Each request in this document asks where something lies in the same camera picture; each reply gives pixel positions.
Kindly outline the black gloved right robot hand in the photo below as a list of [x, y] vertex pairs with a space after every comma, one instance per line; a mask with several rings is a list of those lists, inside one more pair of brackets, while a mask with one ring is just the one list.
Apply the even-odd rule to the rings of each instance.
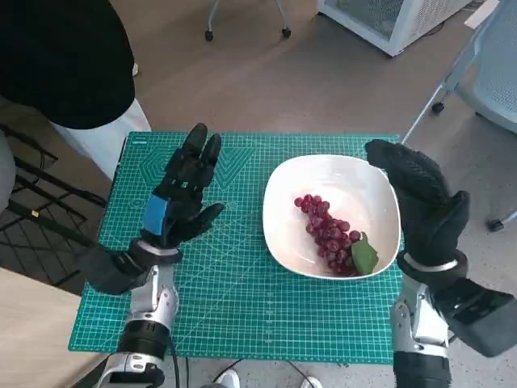
[[411, 259], [427, 267], [452, 262], [469, 220], [469, 194], [450, 193], [439, 165], [420, 151], [379, 139], [365, 149], [368, 163], [387, 173], [396, 192]]

